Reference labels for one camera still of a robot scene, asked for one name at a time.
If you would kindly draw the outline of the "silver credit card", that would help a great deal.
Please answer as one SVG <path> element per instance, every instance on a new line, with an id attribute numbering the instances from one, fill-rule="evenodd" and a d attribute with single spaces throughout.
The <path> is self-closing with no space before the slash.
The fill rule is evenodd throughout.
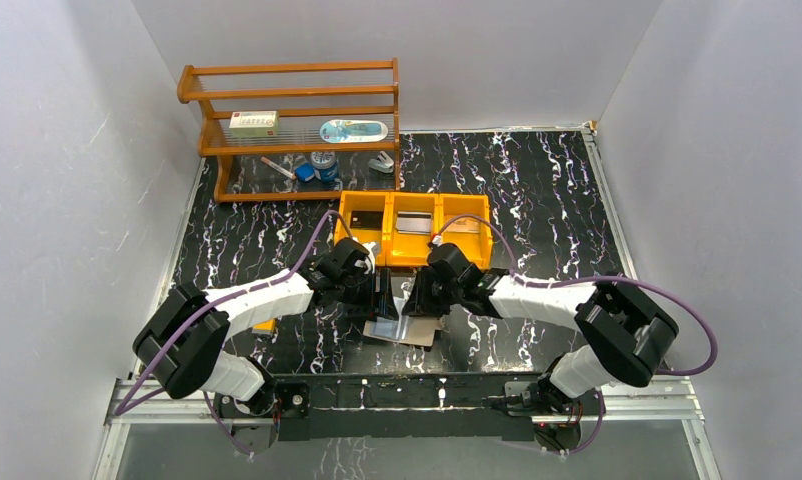
<path id="1" fill-rule="evenodd" d="M 402 234 L 430 235 L 433 216 L 428 212 L 399 211 L 395 217 L 395 229 Z"/>

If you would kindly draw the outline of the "beige card holder wallet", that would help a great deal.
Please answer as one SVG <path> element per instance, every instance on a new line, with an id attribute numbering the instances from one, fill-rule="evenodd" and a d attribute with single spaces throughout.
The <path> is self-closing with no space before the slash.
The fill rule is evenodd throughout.
<path id="1" fill-rule="evenodd" d="M 378 318 L 376 321 L 365 323 L 363 335 L 381 341 L 429 348 L 442 328 L 443 322 L 437 318 L 406 316 L 402 316 L 399 320 Z"/>

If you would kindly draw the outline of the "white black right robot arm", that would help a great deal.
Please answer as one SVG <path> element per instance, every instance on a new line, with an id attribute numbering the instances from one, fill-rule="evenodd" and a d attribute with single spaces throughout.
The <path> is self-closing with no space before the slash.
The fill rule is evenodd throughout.
<path id="1" fill-rule="evenodd" d="M 477 316 L 538 320 L 582 334 L 584 346 L 559 357 L 538 382 L 541 403 L 554 414 L 567 413 L 581 395 L 612 381 L 647 386 L 679 333 L 677 323 L 623 276 L 545 287 L 507 269 L 481 269 L 446 243 L 428 255 L 402 313 L 440 317 L 454 305 Z"/>

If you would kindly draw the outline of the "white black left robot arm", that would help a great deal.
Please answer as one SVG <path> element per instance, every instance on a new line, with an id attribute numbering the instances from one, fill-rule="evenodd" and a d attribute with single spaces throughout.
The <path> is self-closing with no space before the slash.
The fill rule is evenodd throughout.
<path id="1" fill-rule="evenodd" d="M 247 284 L 172 290 L 132 343 L 132 350 L 172 399 L 196 391 L 237 402 L 252 416 L 279 406 L 277 382 L 255 359 L 225 352 L 225 343 L 259 323 L 311 309 L 345 305 L 361 313 L 379 304 L 376 242 L 345 237 L 331 251 Z"/>

